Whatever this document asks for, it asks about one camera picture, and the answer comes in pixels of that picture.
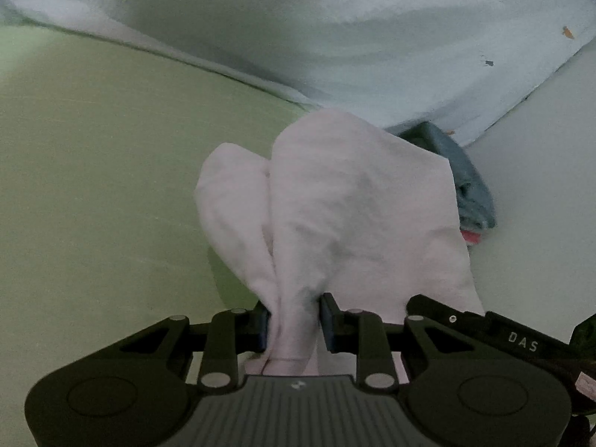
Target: green surface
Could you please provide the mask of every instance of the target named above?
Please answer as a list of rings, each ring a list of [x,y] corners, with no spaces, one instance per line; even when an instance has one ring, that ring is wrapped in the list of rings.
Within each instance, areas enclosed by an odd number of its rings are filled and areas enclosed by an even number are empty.
[[[150,53],[0,28],[0,445],[34,445],[22,408],[42,375],[166,316],[253,304],[193,190],[217,145],[267,156],[302,114]]]

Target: pink cloth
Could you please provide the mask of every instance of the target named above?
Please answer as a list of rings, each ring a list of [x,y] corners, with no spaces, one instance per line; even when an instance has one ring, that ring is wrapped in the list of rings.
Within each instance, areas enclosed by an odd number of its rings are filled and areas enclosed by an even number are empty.
[[[354,373],[353,356],[324,348],[326,291],[386,322],[402,322],[418,293],[484,312],[449,162],[351,114],[301,118],[270,160],[220,145],[195,196],[212,247],[271,312],[267,351],[248,373]],[[396,364],[405,381],[399,355]]]

